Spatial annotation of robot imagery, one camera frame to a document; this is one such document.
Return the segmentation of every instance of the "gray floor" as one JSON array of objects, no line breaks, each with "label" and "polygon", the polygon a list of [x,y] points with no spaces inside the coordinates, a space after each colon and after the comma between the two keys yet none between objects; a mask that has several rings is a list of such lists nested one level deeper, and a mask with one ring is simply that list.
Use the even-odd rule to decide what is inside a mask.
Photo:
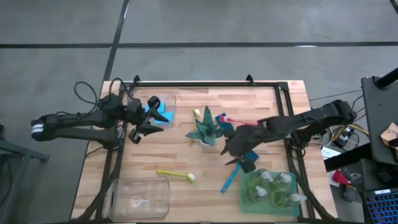
[{"label": "gray floor", "polygon": [[[111,43],[123,0],[2,0],[0,44]],[[121,42],[398,41],[388,0],[131,0]],[[35,142],[30,120],[90,105],[73,94],[83,80],[99,92],[109,49],[0,49],[0,123],[6,138],[49,153],[26,175],[13,223],[68,220],[86,141]],[[132,80],[305,80],[310,99],[360,89],[360,78],[397,66],[398,47],[119,49],[111,78]],[[90,99],[90,92],[81,90]],[[313,100],[352,103],[360,92]],[[363,106],[359,101],[357,109]],[[366,127],[366,119],[358,123]],[[361,205],[334,191],[339,217],[361,221]]]}]

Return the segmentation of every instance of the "red object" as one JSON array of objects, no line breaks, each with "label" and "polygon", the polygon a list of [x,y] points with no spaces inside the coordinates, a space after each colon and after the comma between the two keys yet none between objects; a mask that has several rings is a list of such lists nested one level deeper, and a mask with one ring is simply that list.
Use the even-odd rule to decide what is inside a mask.
[{"label": "red object", "polygon": [[340,170],[336,170],[331,178],[336,183],[349,185],[347,178],[340,172]]},{"label": "red object", "polygon": [[239,123],[239,124],[247,124],[247,125],[253,125],[253,126],[257,126],[258,123],[250,123],[250,122],[243,122],[243,121],[235,121],[227,116],[220,116],[220,122],[221,123]]}]

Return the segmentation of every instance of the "plant pot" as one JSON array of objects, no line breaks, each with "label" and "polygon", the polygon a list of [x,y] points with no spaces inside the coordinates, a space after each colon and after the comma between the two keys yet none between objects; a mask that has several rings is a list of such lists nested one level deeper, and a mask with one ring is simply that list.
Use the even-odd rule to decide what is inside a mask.
[{"label": "plant pot", "polygon": [[199,140],[199,145],[201,147],[202,152],[213,152],[216,150],[215,146],[211,146],[209,144],[204,143],[203,141]]}]

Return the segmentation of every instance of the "pink brush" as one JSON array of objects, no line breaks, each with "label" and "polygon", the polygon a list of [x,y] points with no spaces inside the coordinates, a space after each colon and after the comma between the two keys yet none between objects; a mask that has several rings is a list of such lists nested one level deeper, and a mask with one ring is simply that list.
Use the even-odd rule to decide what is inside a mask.
[{"label": "pink brush", "polygon": [[252,122],[243,122],[243,121],[235,121],[227,116],[220,116],[220,122],[221,123],[239,123],[239,124],[247,124],[247,125],[253,125],[253,126],[257,126],[258,123],[252,123]]}]

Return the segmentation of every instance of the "green tray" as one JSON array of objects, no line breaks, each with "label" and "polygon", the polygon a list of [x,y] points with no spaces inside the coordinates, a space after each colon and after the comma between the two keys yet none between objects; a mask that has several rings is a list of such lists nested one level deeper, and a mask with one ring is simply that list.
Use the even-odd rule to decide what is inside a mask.
[{"label": "green tray", "polygon": [[[245,203],[243,200],[243,194],[246,192],[246,178],[250,173],[245,174],[241,172],[239,186],[240,186],[240,207],[244,213],[260,213],[260,214],[270,214],[270,215],[285,215],[291,217],[297,217],[300,214],[299,205],[289,207],[289,208],[275,208],[269,204],[269,198],[262,200],[258,203]],[[271,172],[272,176],[275,177],[278,172]],[[297,192],[296,177],[292,173],[288,173],[292,176],[292,184],[290,185],[290,190]]]}]

